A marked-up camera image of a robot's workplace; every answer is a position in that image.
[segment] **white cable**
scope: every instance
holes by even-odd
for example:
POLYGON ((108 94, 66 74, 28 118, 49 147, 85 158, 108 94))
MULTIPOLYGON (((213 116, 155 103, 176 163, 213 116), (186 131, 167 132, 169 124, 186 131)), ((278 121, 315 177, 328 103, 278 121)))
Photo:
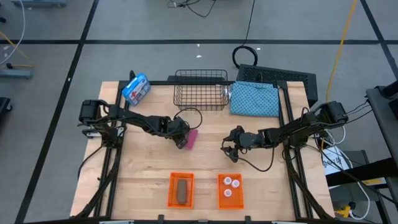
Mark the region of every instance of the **white cable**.
POLYGON ((335 144, 340 144, 344 141, 344 139, 346 138, 346 128, 344 126, 342 126, 343 128, 343 138, 341 139, 340 142, 336 142, 335 144))
POLYGON ((336 141, 335 141, 333 135, 332 135, 327 129, 325 129, 325 131, 326 131, 326 133, 328 133, 329 137, 333 140, 333 141, 332 141, 333 144, 330 144, 330 143, 327 142, 326 140, 323 140, 323 141, 325 141, 326 143, 328 143, 328 144, 331 145, 331 146, 334 146, 334 145, 336 145, 336 144, 342 143, 342 142, 344 141, 344 139, 346 139, 346 128, 345 128, 344 126, 342 126, 342 128, 343 128, 343 138, 342 138, 339 142, 336 142, 336 141))
POLYGON ((7 62, 8 59, 11 58, 11 56, 14 54, 14 52, 17 50, 19 44, 21 43, 21 41, 24 38, 25 35, 25 24, 26 24, 26 20, 25 20, 25 8, 24 8, 24 3, 22 3, 22 0, 19 0, 20 4, 21 4, 21 8, 22 8, 22 16, 24 18, 24 26, 22 28, 22 34, 21 34, 21 39, 18 41, 18 44, 14 47, 14 50, 12 50, 11 54, 8 55, 8 57, 6 59, 4 59, 2 62, 0 62, 0 65, 4 64, 4 62, 7 62))
MULTIPOLYGON (((339 148, 337 148, 340 152, 341 152, 341 154, 347 159, 347 161, 348 161, 348 163, 349 163, 349 167, 352 169, 353 168, 353 163, 350 161, 350 159, 348 158, 348 156, 345 154, 345 153, 343 153, 343 151, 341 150, 341 149, 339 149, 339 148)), ((366 192, 365 192, 365 190, 362 188, 362 185, 359 183, 359 182, 357 182, 357 184, 358 184, 358 186, 359 186, 359 188, 362 190, 362 192, 363 192, 363 194, 365 195, 365 197, 366 197, 366 199, 368 200, 368 207, 367 207, 367 209, 366 209, 366 213, 362 216, 362 217, 355 217, 354 215, 353 215, 353 211, 352 210, 350 210, 349 211, 349 215, 351 216, 351 218, 353 218, 353 219, 355 219, 355 220, 362 220, 362 219, 364 219, 364 218, 366 218, 366 216, 368 215, 368 213, 369 213, 369 208, 370 208, 370 206, 371 206, 371 200, 369 199, 369 196, 366 194, 366 192)))
MULTIPOLYGON (((345 137, 346 137, 346 129, 345 129, 344 126, 343 126, 343 131, 344 131, 343 139, 342 139, 340 142, 335 142, 335 139, 333 138, 333 135, 331 135, 331 133, 329 133, 327 130, 325 130, 325 131, 329 134, 329 137, 331 137, 331 140, 333 140, 333 142, 334 142, 335 144, 342 143, 342 142, 344 141, 345 137)), ((326 140, 324 140, 324 141, 325 141, 327 144, 329 144, 329 145, 331 145, 331 146, 334 147, 334 144, 332 144, 332 143, 330 143, 330 142, 328 142, 328 141, 326 141, 326 140)), ((347 161, 348 161, 348 163, 349 163, 349 168, 352 169, 352 168, 353 168, 353 163, 350 161, 350 159, 348 158, 348 156, 347 156, 341 149, 339 149, 338 147, 334 147, 334 148, 337 149, 337 150, 339 150, 340 153, 347 159, 347 161)), ((357 182, 357 184, 358 184, 359 188, 362 190, 362 192, 363 192, 363 194, 365 195, 366 199, 368 200, 368 207, 367 207, 367 209, 366 209, 366 213, 365 213, 362 217, 358 217, 358 218, 355 217, 355 216, 353 215, 353 211, 352 211, 352 210, 349 211, 349 215, 350 215, 351 218, 353 218, 353 219, 355 219, 355 220, 362 220, 362 219, 366 218, 366 216, 367 216, 368 213, 369 213, 369 209, 370 209, 370 206, 371 206, 371 200, 369 199, 369 196, 366 194, 365 190, 362 188, 362 185, 361 185, 359 182, 357 182)))

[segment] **metal stand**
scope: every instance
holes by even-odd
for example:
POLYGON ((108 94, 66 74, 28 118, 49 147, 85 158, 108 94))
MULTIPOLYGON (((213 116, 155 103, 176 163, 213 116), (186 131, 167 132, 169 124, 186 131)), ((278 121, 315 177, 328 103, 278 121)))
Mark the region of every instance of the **metal stand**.
POLYGON ((32 78, 33 74, 30 70, 18 69, 0 69, 0 78, 32 78))
MULTIPOLYGON (((16 6, 21 6, 19 0, 11 0, 16 6)), ((67 0, 22 0, 25 7, 65 7, 67 0)))

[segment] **wooden table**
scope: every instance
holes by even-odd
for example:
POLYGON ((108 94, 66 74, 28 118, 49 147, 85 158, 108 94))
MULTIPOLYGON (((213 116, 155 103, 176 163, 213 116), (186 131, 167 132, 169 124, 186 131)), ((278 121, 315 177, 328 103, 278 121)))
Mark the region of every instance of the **wooden table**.
MULTIPOLYGON (((288 86, 294 118, 297 119, 303 106, 308 107, 307 97, 303 83, 288 82, 288 86)), ((114 103, 117 87, 118 82, 103 82, 99 99, 114 103)), ((179 111, 173 104, 173 93, 173 86, 152 86, 150 93, 130 110, 146 116, 173 117, 179 111)), ((287 121, 284 103, 282 107, 287 121)), ((252 220, 295 220, 281 144, 275 149, 274 164, 268 172, 258 172, 242 161, 233 163, 220 151, 222 139, 237 125, 256 133, 258 129, 279 127, 278 118, 231 115, 229 106, 223 111, 203 111, 202 114, 203 123, 198 128, 199 134, 191 151, 179 150, 171 140, 127 126, 112 219, 156 220, 159 214, 163 214, 166 220, 243 220, 245 215, 250 215, 252 220), (193 209, 167 208, 171 172, 195 174, 193 209), (217 174, 228 172, 239 172, 243 176, 244 210, 218 210, 217 174)), ((196 111, 183 112, 181 117, 191 126, 196 126, 200 120, 196 111)), ((89 139, 85 156, 98 148, 100 141, 99 138, 89 139)), ((271 153, 271 149, 253 149, 239 156, 265 169, 271 161, 271 153)), ((302 149, 301 153, 308 188, 326 212, 334 217, 320 153, 309 147, 302 149)), ((96 192, 104 154, 105 150, 99 152, 81 170, 71 215, 80 212, 96 192)), ((297 193, 301 216, 305 217, 299 188, 297 193)), ((103 205, 107 201, 106 192, 103 205)), ((101 214, 105 213, 105 207, 102 206, 101 214)))

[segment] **orange tray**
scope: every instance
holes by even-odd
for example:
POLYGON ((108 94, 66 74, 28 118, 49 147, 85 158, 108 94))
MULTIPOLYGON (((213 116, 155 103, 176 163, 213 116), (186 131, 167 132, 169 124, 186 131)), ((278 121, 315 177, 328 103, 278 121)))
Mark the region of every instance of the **orange tray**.
POLYGON ((218 174, 218 209, 244 209, 243 203, 243 181, 241 174, 218 174), (230 177, 232 180, 240 182, 239 187, 233 188, 231 185, 225 185, 223 180, 230 177), (226 189, 232 190, 230 197, 224 196, 226 189))
POLYGON ((169 200, 167 201, 168 208, 193 208, 193 186, 194 176, 192 173, 172 172, 170 174, 169 185, 169 200), (187 181, 187 202, 179 203, 177 201, 177 182, 180 179, 187 181))

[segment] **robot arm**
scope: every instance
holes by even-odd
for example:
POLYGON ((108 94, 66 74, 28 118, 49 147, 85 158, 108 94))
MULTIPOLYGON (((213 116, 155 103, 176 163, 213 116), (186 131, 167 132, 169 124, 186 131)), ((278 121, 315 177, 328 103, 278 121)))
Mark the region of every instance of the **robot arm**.
POLYGON ((119 141, 118 129, 108 125, 112 121, 123 121, 138 126, 153 136, 172 139, 179 149, 187 144, 185 136, 190 130, 188 123, 178 116, 174 119, 168 116, 143 116, 118 105, 109 105, 103 100, 85 100, 81 104, 79 121, 82 125, 94 128, 101 135, 102 142, 110 142, 112 146, 116 146, 119 141), (106 116, 101 115, 101 108, 106 116))
POLYGON ((254 148, 273 148, 287 141, 287 145, 302 147, 308 137, 323 131, 343 126, 348 121, 347 114, 341 103, 335 101, 324 103, 314 111, 303 113, 301 118, 296 119, 280 128, 267 128, 258 130, 257 134, 245 133, 241 126, 233 129, 229 136, 223 141, 235 143, 232 147, 223 147, 221 150, 228 153, 233 162, 238 161, 238 150, 254 148))

